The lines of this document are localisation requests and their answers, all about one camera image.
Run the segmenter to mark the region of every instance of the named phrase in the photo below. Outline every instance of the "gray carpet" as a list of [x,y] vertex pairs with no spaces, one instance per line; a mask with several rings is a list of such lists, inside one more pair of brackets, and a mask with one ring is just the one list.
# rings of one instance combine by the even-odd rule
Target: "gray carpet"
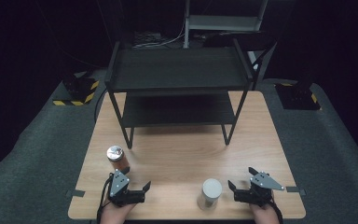
[[[93,74],[100,80],[103,76],[104,70]],[[285,81],[264,80],[257,89],[265,95],[295,181],[306,191],[306,217],[285,223],[358,223],[358,147],[321,88],[313,85],[311,90],[323,110],[284,110],[275,82]],[[103,89],[101,82],[89,105],[55,106],[47,101],[21,134],[0,163],[0,223],[89,223],[67,216],[67,193],[76,186]]]

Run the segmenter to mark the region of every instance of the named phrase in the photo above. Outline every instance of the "black metal shelf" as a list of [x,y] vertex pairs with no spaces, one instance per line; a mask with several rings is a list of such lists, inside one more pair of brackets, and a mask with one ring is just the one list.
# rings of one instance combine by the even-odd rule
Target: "black metal shelf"
[[[228,145],[254,72],[236,40],[234,45],[119,51],[116,43],[105,85],[128,148],[135,127],[170,125],[221,125]],[[235,113],[228,91],[242,91]],[[117,92],[127,93],[122,115]],[[229,134],[225,124],[231,124]]]
[[234,111],[227,91],[213,93],[127,93],[123,126],[232,124]]

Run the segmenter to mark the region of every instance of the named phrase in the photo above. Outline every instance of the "dark background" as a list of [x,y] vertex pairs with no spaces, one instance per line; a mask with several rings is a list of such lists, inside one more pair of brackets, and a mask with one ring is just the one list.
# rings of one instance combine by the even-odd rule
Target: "dark background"
[[[117,11],[99,2],[104,13]],[[245,11],[239,0],[212,1],[207,9],[209,0],[193,3],[194,13],[205,14],[251,15],[259,6],[256,0]],[[177,36],[184,4],[123,1],[121,37],[131,42],[134,31]],[[102,15],[95,0],[0,0],[0,161],[63,76],[107,66],[118,35],[103,16],[115,15]],[[269,0],[262,29],[279,37],[265,77],[299,80],[310,62],[318,64],[312,78],[358,145],[358,0]]]

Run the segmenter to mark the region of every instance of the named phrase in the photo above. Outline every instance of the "metal can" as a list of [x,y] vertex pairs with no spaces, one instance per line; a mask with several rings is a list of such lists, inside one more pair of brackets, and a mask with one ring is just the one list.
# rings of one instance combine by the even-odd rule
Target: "metal can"
[[108,148],[106,151],[106,156],[110,163],[112,163],[113,167],[119,171],[130,167],[126,154],[124,153],[123,148],[120,146],[112,146]]

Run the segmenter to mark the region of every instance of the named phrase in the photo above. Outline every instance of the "white wire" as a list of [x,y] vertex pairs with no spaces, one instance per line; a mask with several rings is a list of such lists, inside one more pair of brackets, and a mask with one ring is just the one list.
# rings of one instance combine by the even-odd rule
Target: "white wire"
[[133,46],[132,48],[133,49],[138,49],[138,48],[141,48],[141,47],[147,47],[147,48],[151,48],[151,47],[158,47],[158,46],[163,46],[163,45],[166,45],[166,44],[170,44],[172,43],[173,41],[179,39],[180,37],[184,36],[182,35],[182,32],[183,32],[183,29],[185,28],[185,22],[186,22],[186,10],[185,10],[185,16],[183,17],[183,24],[182,24],[182,29],[180,30],[180,33],[179,35],[172,39],[172,40],[169,40],[167,42],[162,42],[162,43],[146,43],[146,44],[139,44],[139,45],[135,45]]

